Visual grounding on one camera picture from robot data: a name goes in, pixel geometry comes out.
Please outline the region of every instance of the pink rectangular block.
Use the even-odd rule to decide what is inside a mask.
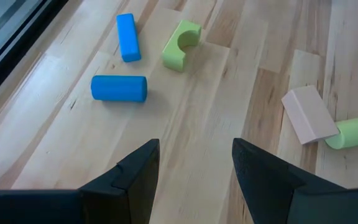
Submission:
[[[339,134],[316,87],[290,90],[282,103],[301,144]]]

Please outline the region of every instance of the blue rectangular block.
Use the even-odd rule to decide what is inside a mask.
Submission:
[[[121,57],[125,62],[140,60],[139,43],[137,41],[137,32],[135,19],[132,13],[117,16],[117,29],[119,38],[119,47]]]

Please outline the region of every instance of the foam block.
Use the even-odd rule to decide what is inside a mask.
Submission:
[[[327,138],[326,143],[333,149],[358,146],[358,118],[336,123],[340,133]]]
[[[198,45],[201,26],[190,21],[181,21],[162,52],[165,67],[182,72],[185,67],[186,53],[181,48]]]
[[[140,60],[139,42],[135,26],[134,15],[131,13],[117,16],[117,29],[121,57],[125,62]]]
[[[316,87],[290,90],[282,98],[282,103],[301,144],[339,134]]]
[[[95,75],[91,91],[95,100],[144,102],[147,80],[142,76]]]

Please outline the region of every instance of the blue foam cylinder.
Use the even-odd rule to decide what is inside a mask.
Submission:
[[[144,102],[147,80],[141,76],[96,75],[91,91],[95,100]]]
[[[121,57],[125,62],[133,62],[140,60],[139,43],[137,41],[137,32],[134,15],[131,13],[118,15],[117,29],[119,47],[121,50]]]

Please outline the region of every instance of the green foam cylinder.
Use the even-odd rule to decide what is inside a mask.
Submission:
[[[326,143],[333,149],[343,149],[358,146],[358,118],[336,123],[339,134],[326,139]]]

